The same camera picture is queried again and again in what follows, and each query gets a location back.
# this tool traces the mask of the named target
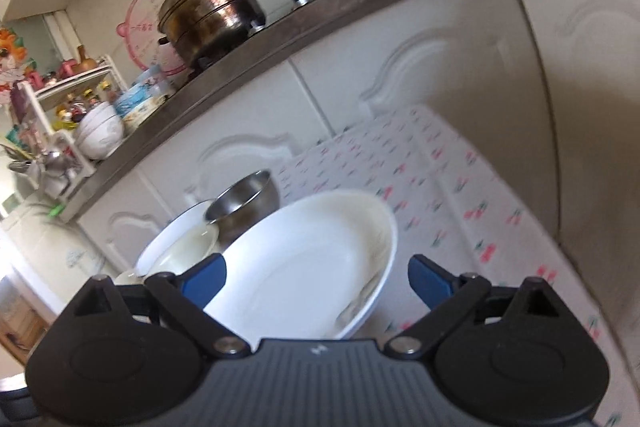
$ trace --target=metal screw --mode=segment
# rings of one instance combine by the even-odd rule
[[[216,351],[225,355],[235,355],[247,348],[246,342],[238,337],[221,337],[213,344]]]
[[[396,337],[389,342],[389,347],[396,353],[412,355],[422,347],[422,343],[413,337]]]

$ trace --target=stacked white bowl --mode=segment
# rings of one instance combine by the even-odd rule
[[[76,129],[76,146],[92,160],[104,160],[122,143],[124,126],[113,106],[100,102]]]

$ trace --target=countertop edge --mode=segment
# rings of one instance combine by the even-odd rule
[[[81,185],[62,221],[87,211],[148,154],[235,90],[313,42],[398,1],[315,0],[258,32],[145,120]]]

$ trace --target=stainless steel pot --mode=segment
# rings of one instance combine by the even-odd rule
[[[257,0],[165,0],[158,13],[159,32],[191,67],[222,58],[265,22]]]

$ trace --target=condiment bottle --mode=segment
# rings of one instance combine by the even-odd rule
[[[99,87],[104,93],[104,97],[107,99],[107,102],[109,103],[115,102],[122,94],[119,90],[113,89],[111,83],[108,80],[102,81]]]
[[[94,93],[93,89],[86,89],[82,95],[89,110],[92,110],[92,108],[100,103],[100,98]]]

